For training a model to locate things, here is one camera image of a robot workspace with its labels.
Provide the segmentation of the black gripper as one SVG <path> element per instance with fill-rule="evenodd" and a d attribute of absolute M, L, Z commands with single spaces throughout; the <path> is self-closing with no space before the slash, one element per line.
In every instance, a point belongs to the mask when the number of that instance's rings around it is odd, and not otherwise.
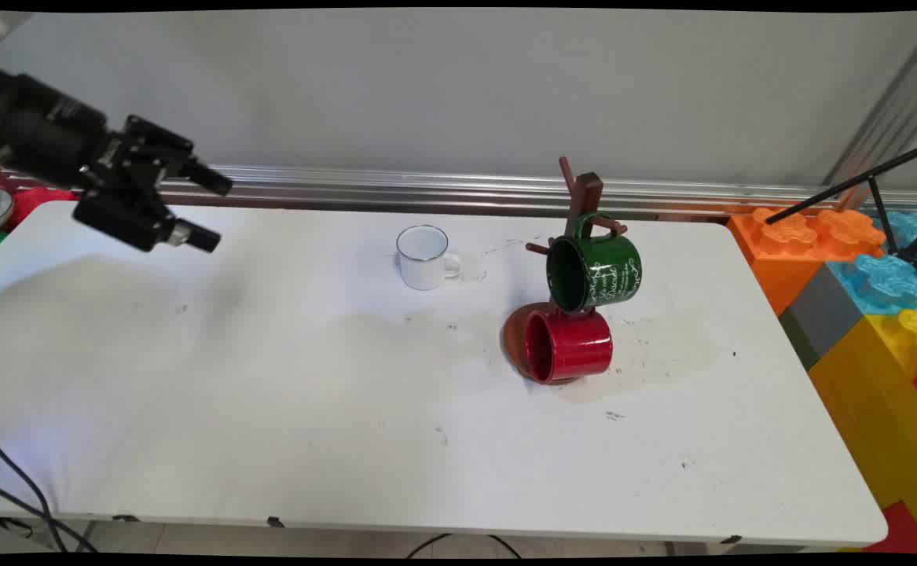
<path fill-rule="evenodd" d="M 108 168 L 99 161 L 107 148 Z M 185 179 L 222 197 L 234 187 L 197 158 L 188 138 L 136 115 L 110 131 L 102 111 L 1 69 L 0 166 L 54 186 L 91 189 L 72 218 L 145 253 L 159 244 L 213 253 L 222 240 L 164 203 L 156 192 L 164 179 Z"/>

